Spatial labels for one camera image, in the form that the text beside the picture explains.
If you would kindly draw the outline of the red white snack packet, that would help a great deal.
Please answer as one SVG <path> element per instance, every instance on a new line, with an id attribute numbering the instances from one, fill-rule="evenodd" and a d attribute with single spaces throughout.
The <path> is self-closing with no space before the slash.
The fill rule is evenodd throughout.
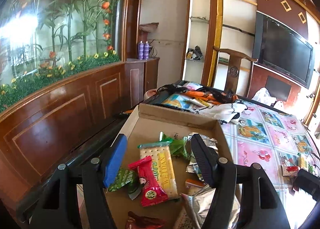
<path id="1" fill-rule="evenodd" d="M 293 178 L 298 175 L 298 172 L 300 171 L 300 167 L 296 165 L 293 165 L 293 166 L 282 165 L 281 170 L 284 177 Z"/>

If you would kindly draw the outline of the silver foil snack packet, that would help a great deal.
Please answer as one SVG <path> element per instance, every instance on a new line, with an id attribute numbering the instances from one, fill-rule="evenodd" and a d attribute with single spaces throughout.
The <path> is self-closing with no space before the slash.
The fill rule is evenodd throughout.
<path id="1" fill-rule="evenodd" d="M 184 204 L 184 210 L 187 215 L 191 228 L 201 228 L 209 212 L 212 203 L 215 188 L 210 186 L 190 187 L 190 194 L 181 193 Z M 234 197 L 231 216 L 228 222 L 228 228 L 236 228 L 239 219 L 240 202 Z"/>

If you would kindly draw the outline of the dark red snack packet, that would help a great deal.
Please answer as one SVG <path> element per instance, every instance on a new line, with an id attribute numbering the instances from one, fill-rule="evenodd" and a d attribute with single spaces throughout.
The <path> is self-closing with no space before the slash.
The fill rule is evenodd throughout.
<path id="1" fill-rule="evenodd" d="M 162 219 L 139 216 L 129 211 L 125 229 L 159 229 L 164 225 L 165 221 Z"/>

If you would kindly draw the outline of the red long snack packet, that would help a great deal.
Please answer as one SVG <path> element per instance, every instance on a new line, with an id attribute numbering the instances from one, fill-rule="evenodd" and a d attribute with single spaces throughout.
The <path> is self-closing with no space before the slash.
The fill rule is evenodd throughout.
<path id="1" fill-rule="evenodd" d="M 167 193 L 157 182 L 152 171 L 151 156 L 144 157 L 128 165 L 129 170 L 136 171 L 142 187 L 141 205 L 143 207 L 154 206 L 169 200 Z"/>

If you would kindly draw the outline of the yellow cracker packet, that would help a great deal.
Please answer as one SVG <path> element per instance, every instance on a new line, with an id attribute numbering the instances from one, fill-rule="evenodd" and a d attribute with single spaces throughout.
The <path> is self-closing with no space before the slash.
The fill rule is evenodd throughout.
<path id="1" fill-rule="evenodd" d="M 151 156 L 152 171 L 159 185 L 167 193 L 169 200 L 178 199 L 178 189 L 169 146 L 164 142 L 140 144 L 140 159 Z"/>

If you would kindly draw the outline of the green white cracker packet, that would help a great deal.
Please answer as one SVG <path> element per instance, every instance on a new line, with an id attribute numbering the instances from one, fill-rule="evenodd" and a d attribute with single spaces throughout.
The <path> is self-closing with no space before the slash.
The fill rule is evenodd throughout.
<path id="1" fill-rule="evenodd" d="M 303 169 L 305 171 L 309 171 L 309 162 L 308 162 L 308 156 L 305 154 L 298 154 L 298 166 L 300 169 Z"/>

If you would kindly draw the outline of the purple rimmed eyeglasses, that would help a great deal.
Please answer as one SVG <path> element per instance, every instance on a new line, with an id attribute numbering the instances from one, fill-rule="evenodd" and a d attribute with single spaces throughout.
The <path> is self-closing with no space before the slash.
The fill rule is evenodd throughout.
<path id="1" fill-rule="evenodd" d="M 320 161 L 320 157 L 316 155 L 316 153 L 314 153 L 312 150 L 308 151 L 309 155 L 313 155 L 314 157 L 316 157 L 319 161 Z"/>

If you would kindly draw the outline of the colourful patterned tablecloth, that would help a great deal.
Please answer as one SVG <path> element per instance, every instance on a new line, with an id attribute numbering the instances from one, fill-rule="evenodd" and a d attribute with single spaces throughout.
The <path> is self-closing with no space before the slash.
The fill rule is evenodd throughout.
<path id="1" fill-rule="evenodd" d="M 179 81 L 176 85 L 189 86 L 192 90 L 202 87 L 199 84 Z M 309 172 L 319 175 L 319 160 L 308 151 L 319 156 L 316 143 L 308 130 L 294 115 L 238 96 L 248 109 L 241 115 L 237 124 L 221 125 L 234 163 L 249 166 L 260 163 L 283 204 L 294 205 L 313 203 L 310 195 L 301 189 L 294 190 L 294 177 L 284 177 L 281 166 L 298 166 L 298 154 L 308 156 Z"/>

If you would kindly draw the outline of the small green snack packet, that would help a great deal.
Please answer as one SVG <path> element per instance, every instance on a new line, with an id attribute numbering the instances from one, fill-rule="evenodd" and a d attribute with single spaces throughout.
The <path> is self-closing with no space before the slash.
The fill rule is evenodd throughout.
<path id="1" fill-rule="evenodd" d="M 129 198 L 135 200 L 142 191 L 138 174 L 133 170 L 120 168 L 114 183 L 108 187 L 108 191 L 115 192 L 121 188 L 126 188 Z"/>

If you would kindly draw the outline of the black white cloth bag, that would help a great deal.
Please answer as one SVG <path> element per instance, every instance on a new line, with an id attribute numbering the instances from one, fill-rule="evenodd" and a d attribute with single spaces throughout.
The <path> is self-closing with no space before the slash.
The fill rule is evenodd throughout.
<path id="1" fill-rule="evenodd" d="M 176 84 L 164 85 L 145 93 L 148 103 L 156 106 L 199 114 L 219 121 L 221 125 L 237 124 L 248 106 L 232 92 Z"/>

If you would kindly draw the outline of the wooden chair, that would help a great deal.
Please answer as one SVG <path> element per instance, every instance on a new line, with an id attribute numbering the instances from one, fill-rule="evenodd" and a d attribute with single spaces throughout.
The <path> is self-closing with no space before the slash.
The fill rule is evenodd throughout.
<path id="1" fill-rule="evenodd" d="M 248 97 L 252 82 L 253 64 L 256 63 L 258 60 L 255 58 L 251 58 L 242 52 L 232 49 L 222 49 L 216 46 L 213 46 L 213 49 L 219 53 L 226 53 L 229 55 L 227 78 L 224 89 L 225 92 L 233 92 L 234 94 L 236 93 L 236 88 L 238 86 L 239 81 L 241 61 L 247 60 L 248 62 L 250 62 L 249 77 L 245 92 L 245 97 Z"/>

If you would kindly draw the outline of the black flat television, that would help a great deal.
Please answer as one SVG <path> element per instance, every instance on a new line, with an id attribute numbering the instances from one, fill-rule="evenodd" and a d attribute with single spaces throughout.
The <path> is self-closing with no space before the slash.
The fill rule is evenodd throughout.
<path id="1" fill-rule="evenodd" d="M 257 11 L 252 58 L 300 86 L 310 87 L 315 65 L 313 46 L 280 21 Z"/>

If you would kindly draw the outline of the left purple bottle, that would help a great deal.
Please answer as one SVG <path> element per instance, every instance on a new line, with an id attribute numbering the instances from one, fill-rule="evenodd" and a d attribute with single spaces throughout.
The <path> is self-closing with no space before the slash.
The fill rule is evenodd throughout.
<path id="1" fill-rule="evenodd" d="M 140 41 L 138 44 L 138 55 L 137 58 L 139 60 L 142 60 L 144 58 L 144 43 L 143 41 Z"/>

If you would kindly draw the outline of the purple bottle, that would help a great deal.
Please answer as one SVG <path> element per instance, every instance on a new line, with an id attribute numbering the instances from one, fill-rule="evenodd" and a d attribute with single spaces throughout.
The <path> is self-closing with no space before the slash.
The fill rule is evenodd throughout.
<path id="1" fill-rule="evenodd" d="M 143 59 L 147 60 L 149 58 L 150 53 L 150 44 L 146 41 L 144 43 L 144 50 L 143 50 Z"/>
<path id="2" fill-rule="evenodd" d="M 139 60 L 142 60 L 144 58 L 144 43 L 143 41 L 140 41 L 138 44 L 138 55 L 137 58 Z"/>

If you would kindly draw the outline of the flower mural panel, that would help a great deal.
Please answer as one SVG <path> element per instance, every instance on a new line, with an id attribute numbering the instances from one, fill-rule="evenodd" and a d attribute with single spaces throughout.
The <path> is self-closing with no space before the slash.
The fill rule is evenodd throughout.
<path id="1" fill-rule="evenodd" d="M 1 0 L 1 110 L 119 61 L 120 0 Z"/>

